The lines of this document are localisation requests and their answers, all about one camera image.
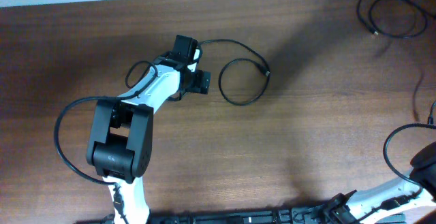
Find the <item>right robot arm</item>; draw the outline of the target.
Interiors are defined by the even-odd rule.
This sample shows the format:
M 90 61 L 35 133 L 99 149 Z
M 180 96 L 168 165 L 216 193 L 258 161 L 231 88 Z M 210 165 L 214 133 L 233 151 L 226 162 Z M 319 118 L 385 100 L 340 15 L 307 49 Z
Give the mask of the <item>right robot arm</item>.
M 435 143 L 410 162 L 408 182 L 395 178 L 365 191 L 338 194 L 322 209 L 331 223 L 376 223 L 386 217 L 419 207 L 435 206 Z

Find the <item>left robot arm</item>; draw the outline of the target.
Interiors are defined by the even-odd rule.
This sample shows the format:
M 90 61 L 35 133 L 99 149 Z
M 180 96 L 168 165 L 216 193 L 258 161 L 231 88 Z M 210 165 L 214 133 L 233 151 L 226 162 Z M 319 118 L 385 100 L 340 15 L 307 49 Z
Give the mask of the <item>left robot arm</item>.
M 208 93 L 211 75 L 196 68 L 198 41 L 177 35 L 173 49 L 158 56 L 145 76 L 115 101 L 99 99 L 86 153 L 110 188 L 114 214 L 104 223 L 146 223 L 143 175 L 152 153 L 153 117 L 165 101 L 185 93 Z

